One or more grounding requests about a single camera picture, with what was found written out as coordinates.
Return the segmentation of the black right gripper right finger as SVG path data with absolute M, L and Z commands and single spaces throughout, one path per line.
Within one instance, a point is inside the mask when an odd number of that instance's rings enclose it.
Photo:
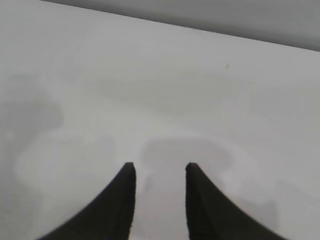
M 185 211 L 190 240 L 281 240 L 225 196 L 197 163 L 185 168 Z

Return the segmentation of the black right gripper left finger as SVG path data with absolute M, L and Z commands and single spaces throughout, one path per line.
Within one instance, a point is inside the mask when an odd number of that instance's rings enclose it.
M 41 239 L 127 240 L 135 202 L 136 170 L 132 162 L 127 162 L 92 202 Z

